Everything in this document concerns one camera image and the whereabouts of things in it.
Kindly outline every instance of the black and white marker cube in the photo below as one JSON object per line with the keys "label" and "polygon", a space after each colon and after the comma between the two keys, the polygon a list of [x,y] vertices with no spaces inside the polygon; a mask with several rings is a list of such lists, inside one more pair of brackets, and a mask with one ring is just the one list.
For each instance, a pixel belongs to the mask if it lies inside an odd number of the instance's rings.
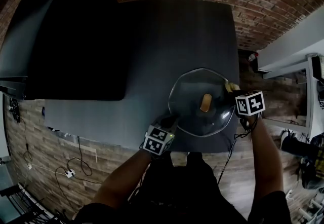
{"label": "black and white marker cube", "polygon": [[238,114],[251,116],[265,110],[262,92],[250,92],[235,99]]}
{"label": "black and white marker cube", "polygon": [[171,146],[173,139],[173,133],[150,125],[145,134],[143,149],[160,156]]}

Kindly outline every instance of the white cable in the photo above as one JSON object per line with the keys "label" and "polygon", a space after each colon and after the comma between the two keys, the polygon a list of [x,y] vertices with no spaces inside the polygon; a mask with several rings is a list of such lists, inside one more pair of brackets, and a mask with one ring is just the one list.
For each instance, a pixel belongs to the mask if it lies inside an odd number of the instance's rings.
{"label": "white cable", "polygon": [[26,187],[28,176],[29,176],[29,171],[28,171],[27,174],[26,174],[26,179],[25,179],[25,184],[24,184],[24,188],[23,188],[23,189],[25,189],[25,187]]}
{"label": "white cable", "polygon": [[297,188],[297,186],[298,186],[298,184],[299,184],[299,180],[297,180],[295,183],[294,183],[294,185],[293,185],[293,187],[286,193],[286,200],[288,200],[288,199],[293,199],[294,200],[294,198],[291,198],[290,197],[290,195],[294,192],[294,190]]}
{"label": "white cable", "polygon": [[47,171],[49,171],[49,172],[55,173],[54,171],[52,171],[52,170],[50,170],[50,169],[47,169],[47,168],[45,168],[45,167],[42,167],[42,166],[39,166],[39,165],[36,165],[36,164],[31,164],[31,165],[36,166],[36,167],[39,167],[39,168],[44,169],[44,170],[47,170]]}

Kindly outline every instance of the person's arm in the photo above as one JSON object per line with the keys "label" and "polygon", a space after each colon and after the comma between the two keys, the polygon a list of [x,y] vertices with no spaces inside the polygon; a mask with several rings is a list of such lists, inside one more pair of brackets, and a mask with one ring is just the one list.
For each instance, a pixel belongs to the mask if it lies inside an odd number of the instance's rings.
{"label": "person's arm", "polygon": [[[250,126],[256,117],[249,117]],[[255,193],[254,202],[264,196],[283,191],[282,164],[279,151],[268,133],[261,117],[252,132],[254,169],[255,169]]]}
{"label": "person's arm", "polygon": [[150,153],[139,150],[106,178],[91,203],[118,209],[134,191],[150,162]]}

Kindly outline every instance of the power strip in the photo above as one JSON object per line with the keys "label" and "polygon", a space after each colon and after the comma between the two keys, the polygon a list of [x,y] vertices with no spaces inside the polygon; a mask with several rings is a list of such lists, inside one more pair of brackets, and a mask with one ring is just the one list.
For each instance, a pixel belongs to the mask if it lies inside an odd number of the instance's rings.
{"label": "power strip", "polygon": [[67,178],[71,178],[72,176],[75,175],[75,171],[70,169],[67,172],[65,172]]}

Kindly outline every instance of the floor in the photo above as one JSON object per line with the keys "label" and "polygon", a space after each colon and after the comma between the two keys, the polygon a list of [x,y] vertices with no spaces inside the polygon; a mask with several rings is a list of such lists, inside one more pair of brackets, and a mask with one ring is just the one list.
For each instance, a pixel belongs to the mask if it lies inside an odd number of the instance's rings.
{"label": "floor", "polygon": [[[266,118],[296,121],[296,115],[301,111],[299,105],[305,99],[305,87],[296,84],[294,77],[263,80],[260,74],[253,73],[245,56],[246,54],[240,53],[241,88],[263,91],[267,108],[264,112]],[[44,100],[20,102],[23,122],[17,124],[9,112],[9,101],[6,100],[6,128],[12,152],[11,175],[14,180],[23,185],[26,184],[27,189],[52,212],[56,209],[59,211],[66,209],[67,215],[72,217],[81,206],[91,201],[100,185],[68,179],[62,175],[63,170],[59,169],[57,178],[70,201],[71,205],[69,205],[59,190],[54,172],[59,166],[66,167],[67,160],[79,157],[77,139],[74,136],[58,137],[58,132],[52,132],[45,127],[42,116],[43,106]],[[269,131],[279,146],[282,129],[271,127]],[[26,158],[32,163],[31,170],[28,170],[27,163],[23,159],[26,150],[24,132],[32,153],[32,161]],[[242,127],[238,125],[237,133],[242,132]],[[76,171],[77,176],[90,181],[103,181],[136,152],[120,146],[88,141],[85,138],[80,139],[80,144],[84,160],[93,169],[93,175],[86,177],[81,172],[78,160],[72,161],[70,165]],[[204,160],[214,169],[217,178],[227,156],[228,153],[204,154]],[[172,153],[176,166],[185,165],[185,157],[184,153]],[[284,168],[285,192],[294,189],[288,205],[292,219],[296,219],[298,208],[314,197],[316,191],[304,190],[301,183],[296,182],[295,171],[298,167],[298,160],[295,157],[281,152],[281,159]],[[247,137],[236,143],[232,158],[220,182],[220,190],[223,196],[247,218],[253,200],[254,185],[252,144],[250,138]]]}

